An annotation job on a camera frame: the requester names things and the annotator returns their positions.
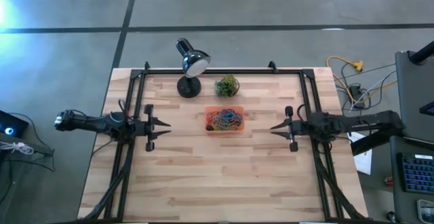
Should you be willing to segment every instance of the keyboard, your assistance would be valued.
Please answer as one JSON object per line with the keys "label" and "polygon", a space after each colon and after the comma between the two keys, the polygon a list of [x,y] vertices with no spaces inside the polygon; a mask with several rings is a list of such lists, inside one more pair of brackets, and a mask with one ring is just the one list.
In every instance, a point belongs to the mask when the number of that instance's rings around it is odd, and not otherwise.
{"label": "keyboard", "polygon": [[404,191],[434,194],[434,160],[432,155],[398,154]]}

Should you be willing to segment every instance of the lamp base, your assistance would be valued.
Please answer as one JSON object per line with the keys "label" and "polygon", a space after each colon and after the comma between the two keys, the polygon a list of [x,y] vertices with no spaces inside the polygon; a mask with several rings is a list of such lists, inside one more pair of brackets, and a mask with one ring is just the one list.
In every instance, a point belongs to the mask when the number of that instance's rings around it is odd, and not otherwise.
{"label": "lamp base", "polygon": [[185,98],[196,97],[202,89],[201,82],[197,77],[181,77],[178,81],[178,93]]}

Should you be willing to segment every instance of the wooden table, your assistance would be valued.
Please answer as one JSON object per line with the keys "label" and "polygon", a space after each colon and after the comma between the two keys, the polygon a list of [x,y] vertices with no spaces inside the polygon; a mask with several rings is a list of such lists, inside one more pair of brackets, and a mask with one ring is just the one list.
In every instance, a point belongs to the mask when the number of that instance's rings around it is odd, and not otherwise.
{"label": "wooden table", "polygon": [[[117,101],[126,96],[130,70],[113,71],[105,113],[119,110]],[[314,70],[323,111],[340,114],[332,71]],[[142,105],[154,104],[154,116],[171,124],[172,132],[160,136],[150,153],[144,150],[146,137],[136,140],[124,221],[323,221],[309,138],[297,137],[299,151],[293,153],[286,139],[268,129],[283,121],[285,106],[296,109],[302,104],[298,76],[235,77],[241,85],[232,98],[214,94],[214,81],[222,75],[199,76],[200,95],[183,98],[176,90],[180,75],[146,76]],[[208,136],[204,130],[207,105],[244,106],[245,131]],[[107,136],[98,135],[95,148],[107,141]],[[79,217],[89,213],[106,191],[115,148],[113,143],[92,158]],[[332,157],[339,187],[367,216],[349,142],[334,141]],[[328,196],[334,213],[330,190]]]}

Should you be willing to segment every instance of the potted plant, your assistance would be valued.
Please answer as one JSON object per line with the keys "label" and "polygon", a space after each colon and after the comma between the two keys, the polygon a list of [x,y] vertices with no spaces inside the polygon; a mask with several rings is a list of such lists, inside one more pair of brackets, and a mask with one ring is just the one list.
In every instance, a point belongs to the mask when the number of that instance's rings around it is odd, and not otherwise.
{"label": "potted plant", "polygon": [[225,75],[221,81],[214,82],[218,96],[234,96],[239,90],[239,82],[233,75]]}

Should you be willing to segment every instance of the lamp shade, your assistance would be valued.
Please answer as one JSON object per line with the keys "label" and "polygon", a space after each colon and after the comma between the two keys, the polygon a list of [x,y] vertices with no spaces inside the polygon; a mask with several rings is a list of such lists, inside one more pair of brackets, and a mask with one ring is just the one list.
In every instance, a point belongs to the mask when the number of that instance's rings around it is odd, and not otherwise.
{"label": "lamp shade", "polygon": [[185,38],[176,42],[176,48],[183,57],[182,70],[188,78],[202,74],[211,63],[211,57],[207,53],[194,50]]}

